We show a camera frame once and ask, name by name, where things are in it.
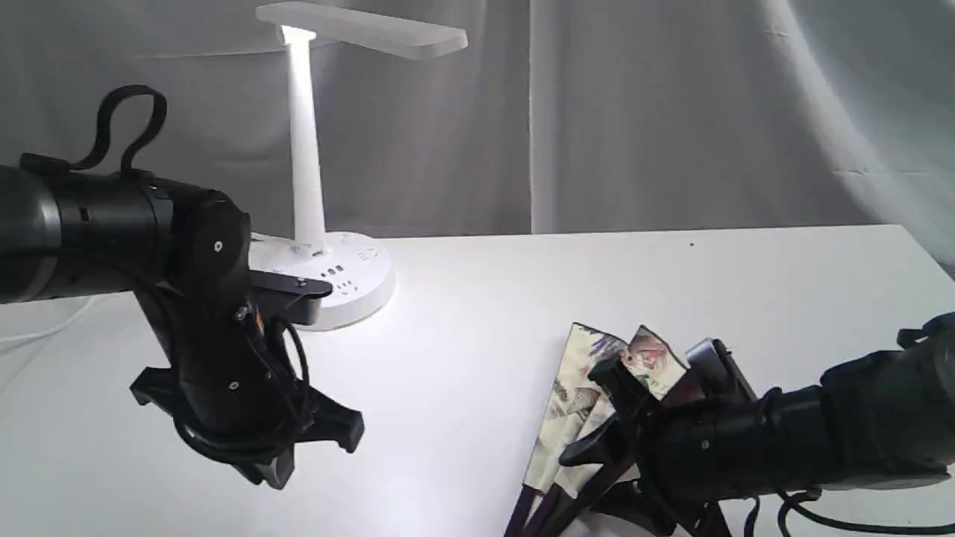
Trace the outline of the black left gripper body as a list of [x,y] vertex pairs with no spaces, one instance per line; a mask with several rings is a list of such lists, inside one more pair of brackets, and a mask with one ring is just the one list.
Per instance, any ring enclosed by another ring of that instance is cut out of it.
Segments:
[[249,303],[212,314],[167,289],[134,297],[169,366],[141,371],[131,393],[139,405],[166,412],[198,455],[254,486],[281,490],[295,469],[296,445],[333,442],[348,454],[358,448],[361,412],[313,388],[289,321],[263,321]]

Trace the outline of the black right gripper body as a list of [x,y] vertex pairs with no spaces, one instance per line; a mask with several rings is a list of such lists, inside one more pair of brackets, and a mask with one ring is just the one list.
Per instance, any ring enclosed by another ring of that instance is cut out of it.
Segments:
[[771,493],[771,486],[755,483],[768,476],[755,467],[768,420],[760,402],[726,404],[706,395],[676,407],[659,402],[659,411],[644,418],[619,418],[614,410],[564,449],[564,467],[603,468],[597,485],[584,489],[582,506],[564,506],[559,528],[593,511],[654,536],[671,536],[678,528],[692,536],[727,536],[720,500]]

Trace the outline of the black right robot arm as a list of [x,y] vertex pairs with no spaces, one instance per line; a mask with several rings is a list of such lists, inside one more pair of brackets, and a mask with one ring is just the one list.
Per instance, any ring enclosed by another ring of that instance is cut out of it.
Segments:
[[612,415],[560,454],[566,467],[599,465],[546,535],[583,510],[620,518],[656,536],[682,527],[727,536],[720,502],[780,497],[777,526],[791,512],[821,526],[883,535],[950,535],[944,526],[874,526],[815,514],[829,490],[925,487],[951,478],[954,459],[953,314],[898,332],[897,349],[873,351],[825,371],[814,385],[764,395],[730,351],[705,339],[689,370],[662,400],[620,357],[588,377]]

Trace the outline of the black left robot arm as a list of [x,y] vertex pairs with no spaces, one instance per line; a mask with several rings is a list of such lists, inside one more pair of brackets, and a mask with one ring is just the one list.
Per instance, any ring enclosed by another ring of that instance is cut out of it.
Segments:
[[323,280],[254,271],[251,218],[224,193],[160,179],[2,168],[2,303],[132,292],[169,366],[131,384],[189,448],[282,489],[296,445],[355,452],[361,412],[313,388],[296,325]]

